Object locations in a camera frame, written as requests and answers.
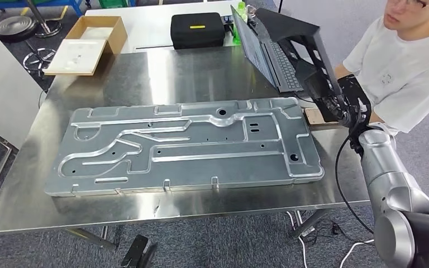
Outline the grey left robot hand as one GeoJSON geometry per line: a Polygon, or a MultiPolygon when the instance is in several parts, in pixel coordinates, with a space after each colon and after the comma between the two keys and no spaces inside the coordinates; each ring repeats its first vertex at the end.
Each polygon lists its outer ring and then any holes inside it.
{"type": "Polygon", "coordinates": [[[147,237],[138,234],[121,261],[120,267],[151,267],[158,243],[152,243],[147,237]]]}

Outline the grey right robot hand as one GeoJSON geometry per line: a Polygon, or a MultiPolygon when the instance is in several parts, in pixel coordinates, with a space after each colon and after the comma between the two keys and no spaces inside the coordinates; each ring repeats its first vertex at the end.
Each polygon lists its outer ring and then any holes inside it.
{"type": "Polygon", "coordinates": [[[338,122],[349,129],[366,128],[371,116],[371,104],[356,76],[349,74],[338,80],[340,92],[331,91],[325,99],[326,122],[338,122]]]}

